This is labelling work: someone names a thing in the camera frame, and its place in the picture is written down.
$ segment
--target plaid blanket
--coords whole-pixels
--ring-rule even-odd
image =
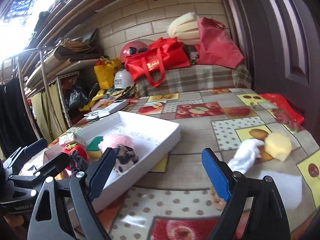
[[[181,92],[201,91],[215,88],[251,88],[251,76],[245,65],[230,69],[216,65],[193,65],[167,70],[166,77],[157,87],[149,85],[145,76],[137,80],[137,92],[141,97]],[[160,72],[152,72],[154,81]]]

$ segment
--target black cloth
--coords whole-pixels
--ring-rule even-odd
[[[8,158],[19,147],[37,141],[29,122],[17,78],[0,85],[0,147]]]

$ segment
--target yellow plastic bag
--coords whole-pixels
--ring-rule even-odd
[[[104,93],[106,91],[104,89],[100,89],[97,93],[97,95],[95,95],[87,105],[79,108],[79,111],[80,112],[83,112],[83,111],[89,111],[91,107],[94,106],[94,104],[100,99],[100,98],[103,98],[104,97]]]
[[[121,69],[121,61],[118,58],[106,60],[101,57],[93,68],[96,73],[100,89],[110,89],[113,87],[113,80],[116,72]]]

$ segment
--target white tile wall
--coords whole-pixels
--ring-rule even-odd
[[[98,39],[105,54],[110,58],[119,57],[129,41],[168,38],[169,24],[190,11],[228,26],[221,0],[117,0],[86,20],[75,35],[99,27]]]

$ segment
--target green sponge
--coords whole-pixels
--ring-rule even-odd
[[[90,159],[98,159],[101,157],[102,152],[99,149],[98,145],[103,141],[103,136],[97,136],[93,138],[91,143],[86,147],[87,155]]]

